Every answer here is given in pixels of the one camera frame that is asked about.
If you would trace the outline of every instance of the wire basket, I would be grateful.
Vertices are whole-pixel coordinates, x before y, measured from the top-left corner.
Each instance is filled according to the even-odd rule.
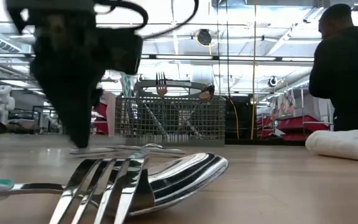
[[[117,98],[116,134],[128,144],[223,146],[225,100]]]

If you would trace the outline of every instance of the person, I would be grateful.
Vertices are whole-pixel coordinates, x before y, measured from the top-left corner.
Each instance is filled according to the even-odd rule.
[[[330,99],[334,130],[358,129],[358,26],[346,4],[328,8],[319,20],[321,43],[314,53],[309,92]]]

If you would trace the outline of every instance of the security camera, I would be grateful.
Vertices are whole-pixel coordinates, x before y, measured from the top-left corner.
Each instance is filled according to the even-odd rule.
[[[269,87],[277,86],[277,78],[276,77],[269,78],[267,85]]]
[[[197,41],[203,46],[209,46],[212,42],[208,29],[200,29],[197,34]]]

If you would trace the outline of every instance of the robotic arm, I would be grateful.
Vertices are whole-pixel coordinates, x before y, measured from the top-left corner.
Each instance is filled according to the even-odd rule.
[[[111,29],[96,27],[94,5],[123,7],[138,12],[143,23],[137,27]],[[37,79],[78,147],[87,147],[90,137],[91,108],[96,85],[106,70],[135,75],[139,67],[143,39],[171,32],[190,21],[159,34],[135,34],[147,25],[148,14],[139,5],[123,0],[6,0],[7,11],[17,30],[35,26],[35,59],[30,72]],[[24,21],[21,12],[27,9]]]
[[[11,97],[11,86],[0,86],[0,122],[7,123],[9,111],[15,108],[15,99]]]

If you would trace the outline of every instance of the ceiling light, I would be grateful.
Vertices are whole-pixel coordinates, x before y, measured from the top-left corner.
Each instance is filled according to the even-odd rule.
[[[30,84],[27,84],[27,83],[25,83],[25,82],[15,81],[15,80],[1,80],[1,82],[7,83],[7,84],[10,84],[10,85],[20,86],[20,87],[28,87],[28,86],[31,86]]]
[[[286,62],[314,62],[314,58],[282,58],[283,61]]]
[[[269,80],[267,82],[267,85],[270,88],[273,88],[273,87],[277,86],[277,78],[276,77],[269,78]]]
[[[34,93],[41,95],[41,96],[45,96],[45,93],[42,93],[41,91],[34,91]]]
[[[200,31],[196,34],[196,39],[199,44],[203,46],[209,46],[212,42],[211,34],[209,34],[208,29],[200,29]]]
[[[254,60],[253,57],[243,57],[243,56],[220,56],[220,60]],[[274,61],[275,57],[256,57],[256,61]]]
[[[174,59],[174,60],[212,60],[212,56],[187,56],[187,55],[156,55],[156,59]]]
[[[6,54],[6,53],[0,53],[0,58],[26,58],[27,55],[31,55],[31,57],[35,57],[34,54]]]

